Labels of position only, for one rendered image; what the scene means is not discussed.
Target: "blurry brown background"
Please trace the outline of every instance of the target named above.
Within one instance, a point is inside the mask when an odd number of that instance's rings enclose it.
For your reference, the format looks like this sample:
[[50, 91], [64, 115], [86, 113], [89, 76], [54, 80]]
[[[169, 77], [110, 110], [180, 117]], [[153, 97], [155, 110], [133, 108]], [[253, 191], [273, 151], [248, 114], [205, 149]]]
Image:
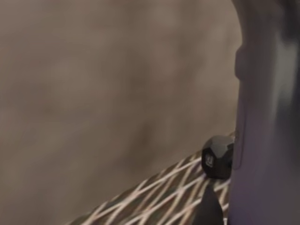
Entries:
[[234, 129], [229, 0], [1, 0], [0, 224], [60, 225]]

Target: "metallic cylinder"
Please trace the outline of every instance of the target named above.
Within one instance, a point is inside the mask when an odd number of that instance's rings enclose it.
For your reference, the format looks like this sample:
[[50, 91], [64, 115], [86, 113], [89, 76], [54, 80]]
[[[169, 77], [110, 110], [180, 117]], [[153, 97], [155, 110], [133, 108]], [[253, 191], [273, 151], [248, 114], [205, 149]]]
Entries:
[[234, 0], [242, 46], [230, 225], [300, 224], [300, 6]]

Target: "woven mat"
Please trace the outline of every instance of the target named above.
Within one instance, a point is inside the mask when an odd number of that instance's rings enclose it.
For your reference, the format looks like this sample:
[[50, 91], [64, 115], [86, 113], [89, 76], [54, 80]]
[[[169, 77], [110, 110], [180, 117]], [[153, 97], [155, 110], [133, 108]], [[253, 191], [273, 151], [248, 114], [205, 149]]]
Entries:
[[[197, 152], [69, 225], [190, 225], [209, 181]], [[229, 183], [215, 183], [225, 217]]]

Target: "brown wall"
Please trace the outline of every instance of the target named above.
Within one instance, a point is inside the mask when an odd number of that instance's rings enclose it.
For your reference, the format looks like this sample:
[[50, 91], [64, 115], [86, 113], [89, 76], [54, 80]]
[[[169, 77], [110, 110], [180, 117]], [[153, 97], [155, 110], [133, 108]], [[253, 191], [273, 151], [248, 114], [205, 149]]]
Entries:
[[63, 224], [233, 131], [239, 44], [230, 1], [0, 1], [0, 224]]

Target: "patterned fabric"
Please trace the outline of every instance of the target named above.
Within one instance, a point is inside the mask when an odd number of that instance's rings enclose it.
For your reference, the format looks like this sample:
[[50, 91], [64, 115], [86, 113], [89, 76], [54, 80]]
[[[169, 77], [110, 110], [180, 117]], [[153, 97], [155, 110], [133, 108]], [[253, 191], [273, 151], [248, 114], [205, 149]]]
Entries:
[[[190, 225], [209, 182], [197, 152], [69, 225]], [[225, 216], [229, 182], [214, 186]]]

